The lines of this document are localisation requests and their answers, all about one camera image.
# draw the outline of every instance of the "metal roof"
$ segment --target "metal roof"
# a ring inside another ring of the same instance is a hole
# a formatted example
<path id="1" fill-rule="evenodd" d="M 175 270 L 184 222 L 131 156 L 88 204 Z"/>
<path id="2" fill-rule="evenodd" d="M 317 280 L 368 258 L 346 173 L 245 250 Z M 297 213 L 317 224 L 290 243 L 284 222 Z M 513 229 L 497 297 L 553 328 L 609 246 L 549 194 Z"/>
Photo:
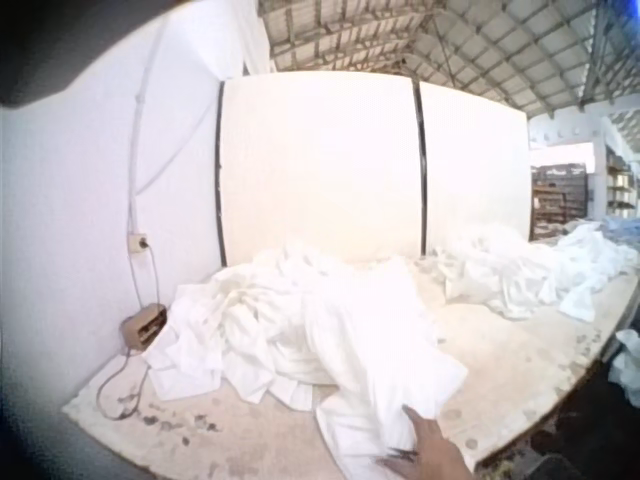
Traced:
<path id="1" fill-rule="evenodd" d="M 259 2 L 278 71 L 406 75 L 487 97 L 530 117 L 553 116 L 560 108 L 612 102 L 640 92 L 640 28 L 634 4 L 629 0 Z"/>

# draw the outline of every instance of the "white panel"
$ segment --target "white panel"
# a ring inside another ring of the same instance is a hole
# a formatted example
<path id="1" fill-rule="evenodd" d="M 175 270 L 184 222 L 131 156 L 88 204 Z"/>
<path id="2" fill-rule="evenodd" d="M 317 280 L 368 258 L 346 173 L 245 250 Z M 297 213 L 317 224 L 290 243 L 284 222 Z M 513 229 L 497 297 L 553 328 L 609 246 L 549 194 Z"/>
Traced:
<path id="1" fill-rule="evenodd" d="M 296 72 L 232 80 L 220 158 L 228 265 L 288 240 L 346 261 L 420 253 L 409 79 Z"/>
<path id="2" fill-rule="evenodd" d="M 427 251 L 470 225 L 529 236 L 531 169 L 523 112 L 420 84 L 427 144 Z"/>

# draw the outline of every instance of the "black vertical strip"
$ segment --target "black vertical strip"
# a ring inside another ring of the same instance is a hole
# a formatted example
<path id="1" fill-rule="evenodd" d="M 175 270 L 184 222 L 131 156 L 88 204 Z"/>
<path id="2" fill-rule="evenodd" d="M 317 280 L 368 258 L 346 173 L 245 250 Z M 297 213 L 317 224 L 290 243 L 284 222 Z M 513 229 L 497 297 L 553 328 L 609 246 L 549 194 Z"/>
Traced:
<path id="1" fill-rule="evenodd" d="M 424 111 L 420 82 L 413 79 L 413 98 L 416 104 L 416 120 L 418 122 L 418 139 L 420 141 L 420 184 L 422 185 L 422 239 L 420 241 L 420 255 L 427 253 L 427 141 L 424 135 Z"/>
<path id="2" fill-rule="evenodd" d="M 216 116 L 216 159 L 215 159 L 215 195 L 216 195 L 216 224 L 218 225 L 218 245 L 220 246 L 220 262 L 227 266 L 227 251 L 224 246 L 224 232 L 222 231 L 222 201 L 220 199 L 220 133 L 222 132 L 222 101 L 224 99 L 224 82 L 220 82 L 218 92 L 218 114 Z"/>

